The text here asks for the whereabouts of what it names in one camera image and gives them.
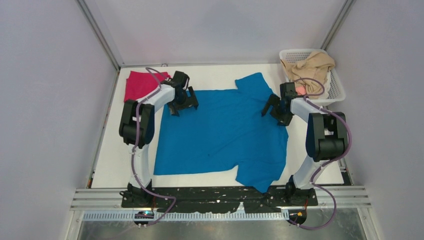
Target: beige cloth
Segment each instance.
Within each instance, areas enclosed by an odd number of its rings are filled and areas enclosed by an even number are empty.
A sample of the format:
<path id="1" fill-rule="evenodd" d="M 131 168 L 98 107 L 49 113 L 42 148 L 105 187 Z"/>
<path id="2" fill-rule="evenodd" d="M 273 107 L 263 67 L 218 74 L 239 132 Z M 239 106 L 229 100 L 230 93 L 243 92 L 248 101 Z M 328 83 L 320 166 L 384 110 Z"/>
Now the beige cloth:
<path id="1" fill-rule="evenodd" d="M 320 51 L 313 51 L 302 61 L 290 63 L 286 60 L 281 60 L 282 68 L 288 79 L 292 82 L 300 78 L 311 78 L 319 81 L 326 88 L 324 94 L 320 97 L 310 96 L 311 99 L 327 99 L 329 96 L 329 82 L 327 82 L 327 72 L 335 67 L 334 59 L 328 54 Z M 300 80 L 295 83 L 296 88 L 304 86 L 307 94 L 319 94 L 322 92 L 322 87 L 312 80 Z"/>

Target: white wall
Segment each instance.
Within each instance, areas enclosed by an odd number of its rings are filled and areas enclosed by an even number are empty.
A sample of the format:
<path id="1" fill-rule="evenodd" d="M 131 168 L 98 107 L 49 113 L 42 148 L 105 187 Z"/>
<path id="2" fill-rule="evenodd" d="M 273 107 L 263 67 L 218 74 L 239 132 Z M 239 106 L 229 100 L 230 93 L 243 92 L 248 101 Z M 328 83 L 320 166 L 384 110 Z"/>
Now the white wall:
<path id="1" fill-rule="evenodd" d="M 423 239 L 424 1 L 357 1 L 329 48 L 346 90 L 348 165 L 386 239 Z"/>
<path id="2" fill-rule="evenodd" d="M 57 240 L 115 70 L 73 0 L 2 0 L 0 32 L 0 239 Z"/>
<path id="3" fill-rule="evenodd" d="M 152 64 L 278 63 L 320 48 L 344 0 L 87 0 L 117 59 Z"/>

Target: white laundry basket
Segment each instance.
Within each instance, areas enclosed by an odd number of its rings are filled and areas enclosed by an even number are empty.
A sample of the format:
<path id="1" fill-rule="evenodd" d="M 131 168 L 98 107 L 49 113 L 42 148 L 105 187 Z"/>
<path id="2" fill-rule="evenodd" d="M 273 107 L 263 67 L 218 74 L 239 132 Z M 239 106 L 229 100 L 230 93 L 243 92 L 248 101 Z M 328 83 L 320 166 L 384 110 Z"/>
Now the white laundry basket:
<path id="1" fill-rule="evenodd" d="M 313 51 L 319 51 L 327 53 L 322 49 L 287 49 L 279 52 L 279 58 L 281 60 L 286 60 L 289 63 L 296 63 L 297 61 L 305 60 Z M 284 73 L 285 81 L 289 82 L 289 78 L 286 73 Z M 336 69 L 333 68 L 330 71 L 330 89 L 328 90 L 327 99 L 313 99 L 311 100 L 314 104 L 319 106 L 328 106 L 334 102 L 343 101 L 346 98 L 345 90 L 343 89 L 342 83 L 340 82 L 339 76 L 336 73 Z"/>

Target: perforated basket rim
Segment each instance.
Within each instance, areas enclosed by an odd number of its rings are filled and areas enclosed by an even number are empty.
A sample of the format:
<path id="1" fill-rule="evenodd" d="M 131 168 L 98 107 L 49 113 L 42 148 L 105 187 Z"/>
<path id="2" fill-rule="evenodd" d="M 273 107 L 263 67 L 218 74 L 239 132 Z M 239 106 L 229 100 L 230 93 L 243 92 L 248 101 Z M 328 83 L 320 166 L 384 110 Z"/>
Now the perforated basket rim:
<path id="1" fill-rule="evenodd" d="M 279 52 L 279 58 L 281 60 L 285 60 L 286 59 L 286 55 L 287 54 L 291 54 L 291 53 L 312 53 L 313 51 L 319 51 L 322 53 L 327 53 L 325 50 L 322 49 L 315 49 L 315 48 L 296 48 L 296 49 L 285 49 Z M 335 82 L 335 85 L 338 88 L 338 95 L 336 95 L 333 98 L 328 98 L 328 99 L 313 99 L 312 102 L 321 106 L 327 106 L 330 105 L 332 103 L 335 102 L 340 102 L 343 101 L 346 98 L 346 94 L 345 94 L 345 90 L 343 89 L 343 85 L 340 82 L 339 79 L 339 75 L 336 72 L 336 68 L 333 68 L 330 71 L 330 74 L 332 76 L 332 80 L 331 80 L 331 89 L 334 88 L 333 82 Z M 284 77 L 286 82 L 289 82 L 289 78 L 286 76 L 286 74 L 284 73 Z"/>

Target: folded red cloth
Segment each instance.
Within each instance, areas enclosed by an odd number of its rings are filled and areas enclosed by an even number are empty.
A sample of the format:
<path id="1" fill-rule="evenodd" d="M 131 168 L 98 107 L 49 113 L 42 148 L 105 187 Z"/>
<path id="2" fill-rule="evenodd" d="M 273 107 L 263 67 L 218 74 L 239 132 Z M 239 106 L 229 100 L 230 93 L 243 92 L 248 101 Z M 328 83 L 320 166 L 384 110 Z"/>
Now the folded red cloth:
<path id="1" fill-rule="evenodd" d="M 167 72 L 162 72 L 162 74 L 167 78 L 171 77 Z M 154 75 L 160 82 L 163 82 L 166 79 L 159 73 L 154 73 Z M 137 100 L 142 98 L 153 92 L 153 90 L 157 87 L 158 82 L 150 73 L 131 71 L 129 77 L 126 79 L 125 97 L 123 98 L 123 101 L 125 102 L 128 99 Z"/>

